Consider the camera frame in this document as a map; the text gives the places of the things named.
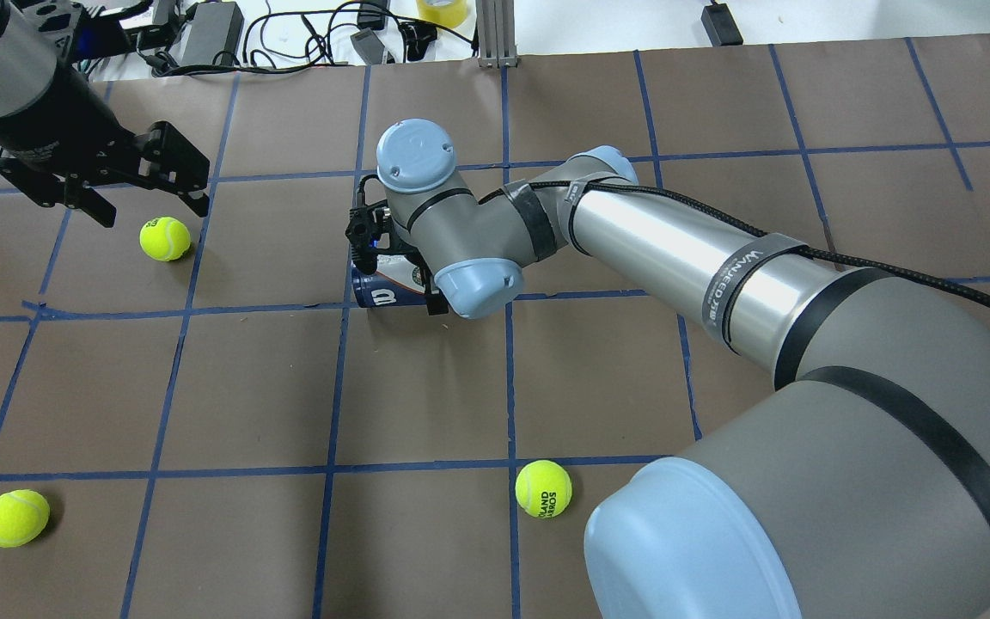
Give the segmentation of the black power adapter brick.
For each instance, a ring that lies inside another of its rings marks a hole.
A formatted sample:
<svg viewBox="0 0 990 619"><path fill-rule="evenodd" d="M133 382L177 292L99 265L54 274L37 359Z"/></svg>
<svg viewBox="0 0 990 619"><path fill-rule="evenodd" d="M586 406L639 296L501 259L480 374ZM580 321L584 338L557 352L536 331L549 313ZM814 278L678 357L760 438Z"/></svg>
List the black power adapter brick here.
<svg viewBox="0 0 990 619"><path fill-rule="evenodd" d="M195 3L188 11L188 31L180 66L235 66L244 24L239 4L232 1Z"/></svg>

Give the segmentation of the tennis ball near far base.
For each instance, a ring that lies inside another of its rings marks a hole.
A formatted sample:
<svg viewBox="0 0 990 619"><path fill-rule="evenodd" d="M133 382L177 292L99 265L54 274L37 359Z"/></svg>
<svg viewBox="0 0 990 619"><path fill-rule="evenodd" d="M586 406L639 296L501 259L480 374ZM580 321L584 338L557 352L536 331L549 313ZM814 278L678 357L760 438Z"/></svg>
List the tennis ball near far base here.
<svg viewBox="0 0 990 619"><path fill-rule="evenodd" d="M520 509L533 518L560 516L572 501L572 478L553 461L533 461L519 470L515 498Z"/></svg>

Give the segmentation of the blue white tennis ball can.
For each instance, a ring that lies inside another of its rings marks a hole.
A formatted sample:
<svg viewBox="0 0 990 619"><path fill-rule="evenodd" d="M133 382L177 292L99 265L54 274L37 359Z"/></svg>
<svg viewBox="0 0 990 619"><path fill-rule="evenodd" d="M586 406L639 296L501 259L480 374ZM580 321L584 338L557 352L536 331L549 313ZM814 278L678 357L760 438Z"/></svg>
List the blue white tennis ball can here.
<svg viewBox="0 0 990 619"><path fill-rule="evenodd" d="M358 259L351 259L351 285L355 303L363 309L424 307L428 315L447 313L443 295L433 285L427 269L405 255L375 255L374 270L365 273Z"/></svg>

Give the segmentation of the tennis ball centre left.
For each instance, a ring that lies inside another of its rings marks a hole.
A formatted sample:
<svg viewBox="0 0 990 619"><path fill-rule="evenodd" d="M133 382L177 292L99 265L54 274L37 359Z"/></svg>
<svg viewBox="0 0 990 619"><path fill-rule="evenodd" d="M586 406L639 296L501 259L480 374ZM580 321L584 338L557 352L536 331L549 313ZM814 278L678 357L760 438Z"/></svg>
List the tennis ball centre left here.
<svg viewBox="0 0 990 619"><path fill-rule="evenodd" d="M192 246L190 230L174 217L156 217L143 224L138 243L154 261L170 262L184 257Z"/></svg>

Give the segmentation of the aluminium frame post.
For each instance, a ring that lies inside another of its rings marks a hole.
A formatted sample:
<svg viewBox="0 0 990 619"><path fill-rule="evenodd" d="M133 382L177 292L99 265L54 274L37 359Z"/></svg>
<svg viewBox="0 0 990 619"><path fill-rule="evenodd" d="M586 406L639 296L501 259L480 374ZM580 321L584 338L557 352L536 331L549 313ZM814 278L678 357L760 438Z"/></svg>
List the aluminium frame post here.
<svg viewBox="0 0 990 619"><path fill-rule="evenodd" d="M475 1L475 14L479 67L517 67L515 1Z"/></svg>

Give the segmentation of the brown paper mat blue grid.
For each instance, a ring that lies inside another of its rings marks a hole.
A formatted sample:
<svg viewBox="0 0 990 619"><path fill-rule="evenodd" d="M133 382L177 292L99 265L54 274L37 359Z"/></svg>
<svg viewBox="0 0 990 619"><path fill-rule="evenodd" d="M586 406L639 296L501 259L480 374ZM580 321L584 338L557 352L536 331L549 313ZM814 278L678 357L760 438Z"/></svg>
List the brown paper mat blue grid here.
<svg viewBox="0 0 990 619"><path fill-rule="evenodd" d="M394 122L476 195L610 144L639 179L990 293L990 34L94 83L216 164L208 219L111 188L115 227L0 179L0 618L577 618L590 510L773 391L566 249L499 315L362 309L345 230ZM192 246L154 261L143 224ZM533 461L572 478L519 508Z"/></svg>

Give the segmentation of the yellow tape roll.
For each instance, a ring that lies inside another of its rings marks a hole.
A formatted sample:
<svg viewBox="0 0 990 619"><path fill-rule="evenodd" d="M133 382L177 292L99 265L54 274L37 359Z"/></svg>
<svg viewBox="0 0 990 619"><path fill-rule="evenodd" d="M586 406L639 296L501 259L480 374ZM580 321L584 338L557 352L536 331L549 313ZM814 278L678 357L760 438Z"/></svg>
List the yellow tape roll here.
<svg viewBox="0 0 990 619"><path fill-rule="evenodd" d="M415 4L420 20L451 30L462 25L470 13L464 0L418 0Z"/></svg>

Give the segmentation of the tennis ball with black print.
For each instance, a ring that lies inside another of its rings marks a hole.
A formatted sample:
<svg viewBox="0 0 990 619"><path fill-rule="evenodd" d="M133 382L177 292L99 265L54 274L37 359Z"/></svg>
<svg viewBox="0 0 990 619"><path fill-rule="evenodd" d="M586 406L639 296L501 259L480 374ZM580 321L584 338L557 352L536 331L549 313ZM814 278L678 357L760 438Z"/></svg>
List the tennis ball with black print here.
<svg viewBox="0 0 990 619"><path fill-rule="evenodd" d="M31 489L0 494L0 548L19 548L35 540L50 522L50 502Z"/></svg>

